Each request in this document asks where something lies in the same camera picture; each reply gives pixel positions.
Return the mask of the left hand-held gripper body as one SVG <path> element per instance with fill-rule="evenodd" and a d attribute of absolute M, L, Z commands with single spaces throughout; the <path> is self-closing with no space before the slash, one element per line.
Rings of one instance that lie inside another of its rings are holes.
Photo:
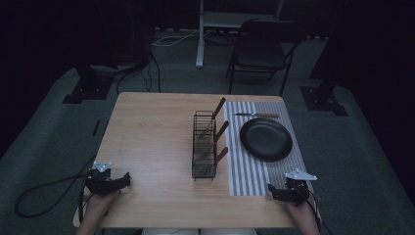
<path fill-rule="evenodd" d="M 87 172 L 85 186 L 95 195 L 104 197 L 116 191 L 115 183 L 111 180 L 111 162 L 94 162 Z"/>

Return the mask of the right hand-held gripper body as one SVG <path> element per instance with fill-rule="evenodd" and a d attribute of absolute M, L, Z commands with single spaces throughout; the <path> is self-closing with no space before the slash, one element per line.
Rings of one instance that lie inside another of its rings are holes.
<path fill-rule="evenodd" d="M 302 204 L 309 198 L 308 181 L 317 180 L 316 175 L 309 174 L 299 168 L 285 174 L 287 195 L 285 201 L 294 203 L 296 206 Z"/>

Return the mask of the person's left hand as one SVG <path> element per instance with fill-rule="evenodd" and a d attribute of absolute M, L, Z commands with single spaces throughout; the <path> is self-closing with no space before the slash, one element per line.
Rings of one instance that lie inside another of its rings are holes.
<path fill-rule="evenodd" d="M 117 191 L 104 197 L 94 195 L 87 204 L 82 225 L 87 224 L 96 227 L 104 218 L 117 196 Z"/>

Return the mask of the person's right hand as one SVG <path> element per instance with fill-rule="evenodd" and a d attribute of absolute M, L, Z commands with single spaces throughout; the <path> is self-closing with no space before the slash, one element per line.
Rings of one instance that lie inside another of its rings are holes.
<path fill-rule="evenodd" d="M 319 227 L 311 198 L 298 206 L 284 203 L 284 207 L 298 228 L 299 225 L 306 224 L 316 224 Z"/>

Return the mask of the grey white striped placemat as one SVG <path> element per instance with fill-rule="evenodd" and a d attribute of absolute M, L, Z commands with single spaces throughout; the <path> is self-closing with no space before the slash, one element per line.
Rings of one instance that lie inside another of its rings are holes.
<path fill-rule="evenodd" d="M 278 118 L 241 117 L 237 113 L 278 114 Z M 268 196 L 267 184 L 277 189 L 285 189 L 285 174 L 297 168 L 306 171 L 296 135 L 286 106 L 281 102 L 226 102 L 223 116 L 229 122 L 225 131 L 228 147 L 227 163 L 229 176 L 229 193 L 232 196 Z M 240 140 L 241 127 L 254 118 L 269 118 L 280 122 L 293 138 L 293 148 L 288 157 L 269 163 L 263 162 L 243 147 Z"/>

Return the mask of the black round plate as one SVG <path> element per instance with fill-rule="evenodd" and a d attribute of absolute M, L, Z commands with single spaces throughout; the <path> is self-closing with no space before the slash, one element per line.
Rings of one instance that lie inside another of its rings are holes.
<path fill-rule="evenodd" d="M 280 122 L 269 118 L 254 118 L 240 130 L 240 140 L 246 151 L 263 162 L 277 162 L 289 156 L 293 138 Z"/>

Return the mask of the black folding chair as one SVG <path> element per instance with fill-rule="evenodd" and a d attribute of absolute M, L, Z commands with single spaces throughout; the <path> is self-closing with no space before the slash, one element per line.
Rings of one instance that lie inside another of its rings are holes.
<path fill-rule="evenodd" d="M 294 51 L 306 39 L 301 25 L 293 21 L 251 19 L 238 29 L 226 78 L 230 78 L 228 93 L 232 93 L 234 73 L 269 73 L 284 71 L 279 95 L 283 94 Z"/>

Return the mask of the wooden-handled fork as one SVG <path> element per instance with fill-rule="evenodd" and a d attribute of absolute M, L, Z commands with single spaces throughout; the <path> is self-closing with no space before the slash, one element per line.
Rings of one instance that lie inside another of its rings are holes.
<path fill-rule="evenodd" d="M 199 158 L 199 161 L 201 162 L 200 172 L 202 174 L 214 174 L 218 163 L 225 157 L 227 153 L 227 147 L 224 147 L 218 155 L 211 152 L 203 153 Z"/>
<path fill-rule="evenodd" d="M 213 135 L 213 139 L 212 139 L 212 143 L 210 144 L 210 147 L 208 149 L 206 149 L 201 156 L 199 157 L 199 160 L 206 160 L 208 158 L 208 156 L 210 155 L 210 150 L 216 150 L 217 149 L 217 143 L 218 140 L 220 139 L 220 137 L 222 136 L 222 134 L 225 132 L 226 128 L 228 127 L 229 122 L 226 120 L 222 126 L 220 127 L 219 131 L 216 132 Z M 216 156 L 214 156 L 214 162 L 216 164 L 218 164 L 224 157 L 225 155 L 228 153 L 228 148 L 224 147 L 223 150 Z"/>

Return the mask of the wooden-handled knife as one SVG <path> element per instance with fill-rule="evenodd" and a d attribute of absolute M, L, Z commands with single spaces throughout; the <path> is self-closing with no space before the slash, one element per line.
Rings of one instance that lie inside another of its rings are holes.
<path fill-rule="evenodd" d="M 260 113 L 237 113 L 234 116 L 241 117 L 259 117 L 259 118 L 278 118 L 278 114 L 260 114 Z"/>

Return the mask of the black stand with base plate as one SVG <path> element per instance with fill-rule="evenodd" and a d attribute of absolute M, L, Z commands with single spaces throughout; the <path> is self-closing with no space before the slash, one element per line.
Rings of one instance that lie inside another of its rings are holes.
<path fill-rule="evenodd" d="M 346 109 L 338 102 L 334 89 L 339 84 L 343 73 L 343 66 L 338 58 L 340 39 L 337 27 L 348 0 L 334 1 L 336 5 L 332 14 L 333 30 L 310 75 L 310 79 L 320 79 L 321 83 L 317 87 L 301 86 L 300 92 L 309 111 L 333 112 L 338 117 L 346 117 Z"/>
<path fill-rule="evenodd" d="M 84 100 L 106 100 L 114 81 L 113 75 L 99 75 L 89 65 L 75 67 L 79 80 L 64 104 L 81 104 Z"/>

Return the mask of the wooden-handled spoon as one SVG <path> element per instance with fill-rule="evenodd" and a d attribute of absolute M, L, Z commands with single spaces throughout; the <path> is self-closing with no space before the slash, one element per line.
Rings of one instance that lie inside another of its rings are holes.
<path fill-rule="evenodd" d="M 219 132 L 216 129 L 216 118 L 221 111 L 226 99 L 221 98 L 214 111 L 196 111 L 195 117 L 197 118 L 197 133 L 200 138 L 211 135 L 213 140 L 216 141 L 219 138 Z"/>

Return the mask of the white metal desk frame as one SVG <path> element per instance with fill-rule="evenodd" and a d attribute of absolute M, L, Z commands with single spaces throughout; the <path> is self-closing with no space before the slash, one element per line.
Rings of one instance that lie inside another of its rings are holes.
<path fill-rule="evenodd" d="M 196 57 L 196 68 L 204 67 L 205 57 L 205 29 L 213 28 L 238 28 L 244 21 L 250 19 L 271 19 L 278 20 L 281 15 L 285 0 L 278 0 L 275 12 L 268 14 L 248 14 L 248 13 L 229 13 L 229 12 L 212 12 L 205 9 L 205 0 L 200 0 L 199 10 L 199 41 Z"/>

